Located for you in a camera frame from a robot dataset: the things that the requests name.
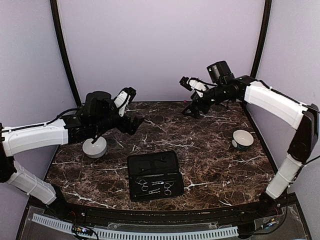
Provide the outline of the silver straight scissors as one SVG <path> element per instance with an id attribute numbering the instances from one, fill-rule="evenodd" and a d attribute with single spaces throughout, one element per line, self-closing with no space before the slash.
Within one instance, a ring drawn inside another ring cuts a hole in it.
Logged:
<path id="1" fill-rule="evenodd" d="M 149 189 L 148 182 L 144 179 L 136 180 L 135 183 L 140 185 L 143 192 L 146 192 Z"/>

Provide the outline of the silver thinning scissors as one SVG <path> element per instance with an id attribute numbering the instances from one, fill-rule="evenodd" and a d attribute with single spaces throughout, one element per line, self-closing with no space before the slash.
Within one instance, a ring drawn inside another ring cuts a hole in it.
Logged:
<path id="1" fill-rule="evenodd" d="M 163 193 L 166 196 L 171 196 L 172 195 L 172 191 L 170 190 L 170 188 L 174 185 L 174 181 L 155 181 L 151 183 L 152 186 L 155 185 L 163 185 L 164 191 Z"/>

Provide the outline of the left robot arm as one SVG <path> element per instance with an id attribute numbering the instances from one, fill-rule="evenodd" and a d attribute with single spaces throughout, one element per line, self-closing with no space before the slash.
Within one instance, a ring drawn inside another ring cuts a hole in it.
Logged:
<path id="1" fill-rule="evenodd" d="M 103 134 L 114 128 L 124 134 L 134 135 L 144 121 L 142 117 L 128 117 L 127 105 L 137 92 L 132 87 L 123 88 L 112 98 L 105 91 L 86 95 L 85 103 L 63 111 L 48 122 L 19 127 L 0 128 L 0 181 L 13 185 L 27 195 L 40 200 L 60 218 L 67 218 L 70 206 L 58 187 L 39 179 L 18 163 L 16 154 L 55 145 L 83 143 L 82 149 L 91 158 L 106 153 L 107 141 Z"/>

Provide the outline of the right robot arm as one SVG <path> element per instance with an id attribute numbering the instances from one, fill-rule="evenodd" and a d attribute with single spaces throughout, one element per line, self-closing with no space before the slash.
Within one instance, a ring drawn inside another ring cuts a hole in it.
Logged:
<path id="1" fill-rule="evenodd" d="M 179 81 L 182 87 L 193 92 L 183 115 L 199 119 L 212 105 L 239 101 L 260 107 L 295 130 L 283 163 L 263 192 L 267 197 L 255 205 L 255 213 L 266 217 L 275 208 L 273 200 L 279 198 L 302 168 L 311 163 L 309 158 L 319 139 L 319 108 L 297 101 L 263 80 L 248 75 L 235 77 L 224 60 L 209 65 L 207 71 L 211 83 L 185 76 Z"/>

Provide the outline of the black zippered tool case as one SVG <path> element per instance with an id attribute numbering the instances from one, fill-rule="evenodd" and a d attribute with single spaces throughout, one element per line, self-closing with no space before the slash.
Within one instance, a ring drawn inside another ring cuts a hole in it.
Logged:
<path id="1" fill-rule="evenodd" d="M 165 157 L 167 161 L 165 168 L 157 169 L 154 172 L 146 171 L 139 173 L 139 167 L 146 165 L 147 162 L 141 162 L 139 160 L 149 158 L 162 158 Z M 128 183 L 129 194 L 132 202 L 144 202 L 165 198 L 174 198 L 184 194 L 184 182 L 182 174 L 179 169 L 178 156 L 173 150 L 161 151 L 148 154 L 130 155 L 127 157 L 127 171 L 128 171 Z M 148 182 L 148 190 L 142 191 L 141 186 L 136 184 L 135 181 L 144 179 Z M 164 186 L 152 185 L 152 182 L 157 181 L 174 181 L 174 185 L 170 188 L 172 195 L 164 194 Z"/>

